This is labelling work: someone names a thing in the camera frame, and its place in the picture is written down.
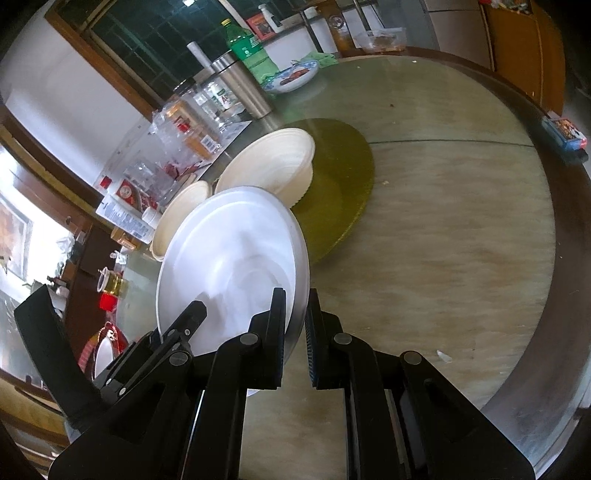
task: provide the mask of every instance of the cup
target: cup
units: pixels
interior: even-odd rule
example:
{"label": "cup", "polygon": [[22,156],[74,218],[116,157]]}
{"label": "cup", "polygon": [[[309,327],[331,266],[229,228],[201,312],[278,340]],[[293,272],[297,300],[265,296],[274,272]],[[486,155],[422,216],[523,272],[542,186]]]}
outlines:
{"label": "cup", "polygon": [[125,280],[121,275],[109,270],[108,267],[100,270],[99,283],[96,288],[97,292],[104,292],[114,297],[119,297],[121,289],[125,285]]}
{"label": "cup", "polygon": [[162,214],[152,207],[146,208],[142,215],[142,220],[155,230],[158,228],[158,223],[161,218]]}

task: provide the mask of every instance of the round table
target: round table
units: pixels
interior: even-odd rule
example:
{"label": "round table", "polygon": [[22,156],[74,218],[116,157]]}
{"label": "round table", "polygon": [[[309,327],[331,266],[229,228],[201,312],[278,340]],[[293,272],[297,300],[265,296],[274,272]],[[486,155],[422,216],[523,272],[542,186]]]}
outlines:
{"label": "round table", "polygon": [[[475,66],[361,57],[321,70],[276,106],[204,179],[293,121],[333,118],[361,132],[374,189],[351,234],[311,269],[323,310],[376,350],[420,351],[542,468],[589,383],[591,332],[581,332],[589,301],[576,288],[590,263],[584,170],[567,171],[540,143],[541,112],[527,98]],[[572,247],[566,260],[560,238]],[[567,278],[573,268],[580,273]],[[145,255],[130,255],[117,314],[126,335],[155,328],[157,274]],[[566,298],[566,290],[577,291]],[[578,303],[566,307],[564,325],[568,301]],[[565,358],[569,342],[576,351]],[[536,362],[547,371],[536,373]],[[560,394],[550,395],[559,378]],[[312,389],[300,338],[282,387],[247,400],[241,478],[344,478],[343,419],[340,391]]]}

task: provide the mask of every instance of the food on plate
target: food on plate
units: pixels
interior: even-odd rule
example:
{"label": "food on plate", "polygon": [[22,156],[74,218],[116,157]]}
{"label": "food on plate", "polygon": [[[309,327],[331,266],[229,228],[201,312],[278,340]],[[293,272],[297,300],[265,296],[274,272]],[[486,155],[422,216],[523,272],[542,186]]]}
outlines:
{"label": "food on plate", "polygon": [[279,85],[287,85],[290,82],[293,82],[295,79],[300,78],[302,75],[308,73],[310,69],[301,69],[294,71],[291,75],[289,75],[286,79],[283,79],[279,82]]}

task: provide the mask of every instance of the white plate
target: white plate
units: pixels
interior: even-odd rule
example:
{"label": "white plate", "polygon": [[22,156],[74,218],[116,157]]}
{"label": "white plate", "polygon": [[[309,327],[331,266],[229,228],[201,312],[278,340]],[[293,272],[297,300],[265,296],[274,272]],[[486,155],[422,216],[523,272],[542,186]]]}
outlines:
{"label": "white plate", "polygon": [[96,350],[95,378],[98,377],[100,373],[109,366],[114,358],[115,354],[113,353],[113,344],[111,343],[111,339],[109,339],[109,337],[105,337],[99,343],[99,347]]}
{"label": "white plate", "polygon": [[[316,60],[309,60],[305,61],[304,63],[297,63],[294,66],[285,69],[278,74],[276,74],[271,80],[267,80],[262,88],[268,93],[287,93],[292,92],[302,85],[308,83],[312,78],[316,76],[318,73],[318,69],[320,68],[320,63]],[[288,83],[284,83],[283,85],[281,82],[285,82],[289,79],[291,75],[295,72],[300,70],[307,69],[308,72],[303,74],[302,76],[289,81]]]}
{"label": "white plate", "polygon": [[203,202],[168,247],[156,292],[160,333],[193,300],[207,318],[190,340],[193,355],[213,352],[247,332],[271,305],[273,288],[287,296],[284,358],[300,335],[310,288],[306,244],[293,214],[273,195],[237,187]]}

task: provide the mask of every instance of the green plastic bottle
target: green plastic bottle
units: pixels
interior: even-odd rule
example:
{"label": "green plastic bottle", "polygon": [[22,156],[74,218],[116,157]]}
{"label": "green plastic bottle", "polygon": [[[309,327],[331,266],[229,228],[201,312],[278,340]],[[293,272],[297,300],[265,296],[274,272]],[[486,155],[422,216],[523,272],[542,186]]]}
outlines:
{"label": "green plastic bottle", "polygon": [[269,58],[260,40],[250,30],[234,25],[229,18],[225,19],[222,25],[226,28],[228,47],[242,60],[258,83],[264,83],[279,72],[279,68]]}

